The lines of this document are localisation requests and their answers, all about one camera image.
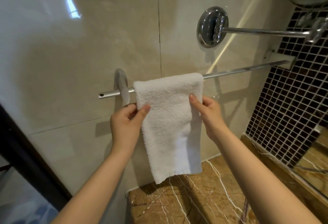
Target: finger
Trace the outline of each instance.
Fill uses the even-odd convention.
[[[141,126],[143,120],[145,119],[145,117],[147,116],[147,114],[150,111],[150,106],[149,105],[144,105],[139,111],[138,113],[135,115],[133,122],[136,122],[138,125]]]
[[[210,106],[215,102],[215,100],[211,97],[203,95],[203,105],[204,106]]]
[[[121,108],[120,111],[125,117],[129,118],[130,114],[132,114],[136,110],[137,110],[137,105],[134,103],[124,106],[123,108]]]
[[[200,112],[200,114],[204,113],[206,106],[204,106],[202,103],[200,103],[195,95],[191,94],[189,96],[189,101],[190,101],[191,105],[193,105],[194,108],[196,108]]]

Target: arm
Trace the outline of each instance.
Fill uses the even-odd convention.
[[[60,211],[52,224],[99,222],[132,156],[141,123],[149,110],[150,106],[144,106],[137,113],[136,105],[131,104],[111,116],[113,145],[109,156]]]
[[[193,95],[191,104],[200,112],[206,133],[217,145],[260,223],[320,223],[299,199],[228,129],[220,106]]]

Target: hand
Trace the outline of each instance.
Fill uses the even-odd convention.
[[[196,108],[205,124],[207,136],[215,142],[215,133],[222,128],[227,128],[221,115],[221,108],[219,103],[214,99],[203,95],[203,104],[198,101],[195,95],[189,96],[191,105]]]
[[[136,104],[121,108],[111,116],[111,130],[113,137],[112,152],[124,153],[132,156],[139,138],[143,120],[149,113],[150,106],[145,105],[137,111]]]

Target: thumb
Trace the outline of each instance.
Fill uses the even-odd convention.
[[[145,119],[145,117],[147,116],[147,114],[150,111],[150,106],[149,105],[144,105],[139,111],[138,113],[135,115],[133,122],[136,122],[138,125],[141,126],[143,120]]]
[[[202,103],[200,103],[195,95],[191,94],[189,96],[189,101],[190,101],[191,105],[193,105],[194,108],[196,108],[200,112],[200,114],[204,114],[206,106],[204,106]]]

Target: right hand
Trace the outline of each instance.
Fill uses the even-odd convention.
[[[196,108],[203,119],[205,124],[206,134],[213,141],[216,140],[215,133],[222,128],[227,128],[221,115],[221,108],[219,103],[214,99],[203,95],[203,104],[198,101],[195,95],[189,96],[191,105]]]

